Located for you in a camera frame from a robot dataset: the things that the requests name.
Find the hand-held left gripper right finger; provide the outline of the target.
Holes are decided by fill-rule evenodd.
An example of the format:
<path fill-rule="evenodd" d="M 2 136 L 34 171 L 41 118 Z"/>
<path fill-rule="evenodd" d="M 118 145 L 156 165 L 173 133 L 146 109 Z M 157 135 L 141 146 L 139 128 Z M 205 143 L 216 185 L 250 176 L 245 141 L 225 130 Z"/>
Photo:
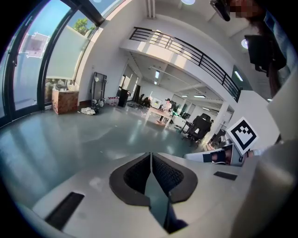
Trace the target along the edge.
<path fill-rule="evenodd" d="M 254 159 L 236 167 L 153 153 L 152 171 L 168 197 L 166 230 L 230 234 L 253 178 Z"/>

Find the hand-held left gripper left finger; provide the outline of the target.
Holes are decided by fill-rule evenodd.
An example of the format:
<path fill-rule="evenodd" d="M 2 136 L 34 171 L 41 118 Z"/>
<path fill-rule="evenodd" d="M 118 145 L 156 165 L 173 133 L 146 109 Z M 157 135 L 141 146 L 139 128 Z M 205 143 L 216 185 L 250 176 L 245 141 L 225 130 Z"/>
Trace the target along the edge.
<path fill-rule="evenodd" d="M 51 237 L 161 238 L 167 233 L 145 196 L 149 175 L 149 153 L 94 165 L 51 190 L 33 211 Z"/>

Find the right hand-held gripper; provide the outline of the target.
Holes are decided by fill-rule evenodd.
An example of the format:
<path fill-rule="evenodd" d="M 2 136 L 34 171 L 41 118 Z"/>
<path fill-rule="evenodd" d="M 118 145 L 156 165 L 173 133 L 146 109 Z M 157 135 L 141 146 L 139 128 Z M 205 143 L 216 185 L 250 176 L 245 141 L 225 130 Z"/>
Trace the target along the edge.
<path fill-rule="evenodd" d="M 232 142 L 231 166 L 242 166 L 244 154 L 255 144 L 259 136 L 245 117 L 241 117 L 227 129 L 228 138 Z M 188 153 L 184 159 L 202 163 L 226 164 L 225 150 Z"/>

